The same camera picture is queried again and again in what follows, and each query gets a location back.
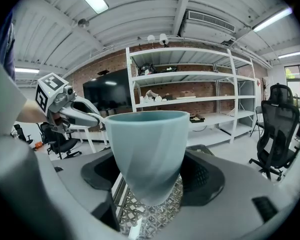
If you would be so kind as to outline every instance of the cup rim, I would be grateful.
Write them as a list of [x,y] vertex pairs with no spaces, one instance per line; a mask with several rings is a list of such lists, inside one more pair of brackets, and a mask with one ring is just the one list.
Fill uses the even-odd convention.
[[183,118],[183,117],[189,117],[190,113],[185,112],[185,111],[179,111],[179,110],[152,110],[152,111],[137,111],[137,112],[129,112],[129,113],[124,113],[124,114],[135,114],[135,113],[165,113],[165,112],[169,112],[169,113],[179,113],[180,116],[178,117],[174,117],[174,118],[165,118],[165,119],[158,119],[158,120],[150,120],[150,121],[119,121],[119,120],[113,120],[113,117],[119,116],[119,115],[123,115],[121,114],[113,114],[113,115],[109,115],[107,117],[105,117],[105,122],[110,121],[111,123],[118,123],[118,124],[127,124],[127,125],[140,125],[140,124],[157,124],[160,123],[162,121],[165,122],[171,122],[171,121],[178,121],[179,119]]

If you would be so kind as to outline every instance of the cable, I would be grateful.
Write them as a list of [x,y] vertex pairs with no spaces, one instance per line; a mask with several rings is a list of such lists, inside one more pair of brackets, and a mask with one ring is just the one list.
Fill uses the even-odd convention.
[[193,130],[193,132],[202,132],[202,131],[204,131],[206,128],[207,128],[207,125],[204,127],[203,130]]

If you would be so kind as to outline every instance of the light blue cup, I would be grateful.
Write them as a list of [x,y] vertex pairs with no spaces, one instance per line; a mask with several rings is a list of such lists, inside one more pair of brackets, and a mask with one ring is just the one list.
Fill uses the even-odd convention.
[[116,164],[141,203],[157,206],[169,197],[185,155],[189,116],[183,111],[144,111],[106,117]]

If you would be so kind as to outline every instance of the shelf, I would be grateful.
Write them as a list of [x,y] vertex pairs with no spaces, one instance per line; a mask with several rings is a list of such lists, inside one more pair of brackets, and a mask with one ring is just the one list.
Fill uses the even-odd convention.
[[243,81],[254,81],[255,79],[251,78],[251,77],[243,76],[243,75],[237,75],[236,80],[238,82],[243,82]]
[[[235,111],[234,110],[226,110],[226,111],[222,111],[220,112],[222,114],[226,114],[230,117],[234,117],[235,116]],[[245,117],[251,117],[255,114],[255,112],[253,111],[248,111],[248,110],[243,110],[243,109],[239,109],[238,110],[238,118],[245,118]]]
[[207,128],[203,131],[190,131],[186,146],[189,147],[200,144],[209,146],[230,139],[231,136],[229,134],[226,134],[217,128]]
[[[192,48],[192,47],[166,47],[140,50],[131,52],[130,57],[134,63],[141,67],[145,63],[159,65],[213,65],[231,67],[229,55],[216,50]],[[233,57],[236,68],[251,64],[242,58]]]
[[141,103],[136,104],[136,108],[155,107],[161,105],[181,104],[190,102],[207,102],[207,101],[220,101],[220,100],[234,100],[235,96],[212,96],[212,97],[199,97],[199,98],[185,98],[185,99],[173,99],[160,102]]
[[255,99],[255,95],[240,95],[238,96],[238,99]]
[[[224,124],[219,125],[219,128],[232,135],[233,126],[234,126],[233,123],[229,122],[229,123],[224,123]],[[251,130],[252,130],[252,127],[237,122],[234,136],[237,137],[237,136],[245,134]]]
[[207,113],[202,114],[202,116],[205,118],[204,122],[190,122],[190,130],[198,127],[216,125],[235,120],[234,117],[222,113]]
[[157,73],[149,75],[141,75],[132,77],[131,80],[136,82],[140,87],[187,83],[187,82],[202,82],[202,81],[223,81],[227,78],[233,78],[234,75],[227,73],[218,73],[210,71],[179,71],[168,73]]

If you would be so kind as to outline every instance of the ceiling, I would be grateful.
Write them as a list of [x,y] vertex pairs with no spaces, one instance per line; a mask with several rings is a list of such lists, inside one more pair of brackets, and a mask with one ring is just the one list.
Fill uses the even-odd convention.
[[[13,14],[15,66],[40,71],[17,73],[16,83],[34,87],[37,79],[50,72],[68,75],[110,48],[138,45],[148,35],[175,37],[187,10],[235,26],[231,47],[255,54],[269,67],[278,62],[278,55],[300,51],[300,26],[292,14],[258,33],[252,31],[287,7],[282,0],[105,1],[109,10],[96,14],[84,0],[22,0]],[[79,27],[80,19],[88,20],[89,26]]]

